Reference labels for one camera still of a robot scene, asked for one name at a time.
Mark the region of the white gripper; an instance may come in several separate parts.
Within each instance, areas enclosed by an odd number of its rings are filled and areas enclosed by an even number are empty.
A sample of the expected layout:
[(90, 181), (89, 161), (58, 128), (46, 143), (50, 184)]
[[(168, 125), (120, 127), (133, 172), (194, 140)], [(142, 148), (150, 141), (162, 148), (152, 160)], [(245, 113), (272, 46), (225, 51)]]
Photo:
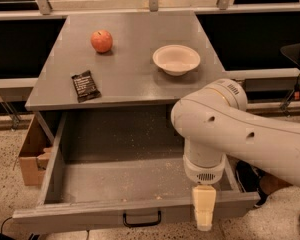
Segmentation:
[(224, 152), (185, 140), (183, 162), (187, 177), (196, 184), (192, 189), (194, 215), (199, 231), (212, 229), (216, 202), (216, 189), (211, 186), (223, 175), (226, 155)]

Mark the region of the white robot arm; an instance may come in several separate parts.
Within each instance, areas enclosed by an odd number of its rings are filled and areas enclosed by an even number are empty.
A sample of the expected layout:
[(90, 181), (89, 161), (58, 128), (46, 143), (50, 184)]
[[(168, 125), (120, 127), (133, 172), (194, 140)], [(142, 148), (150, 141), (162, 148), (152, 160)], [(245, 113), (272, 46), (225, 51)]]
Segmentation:
[(184, 167), (196, 183), (192, 201), (197, 228), (212, 228), (216, 190), (228, 155), (300, 188), (300, 123), (246, 111), (247, 96), (231, 79), (219, 79), (181, 98), (171, 122), (185, 139)]

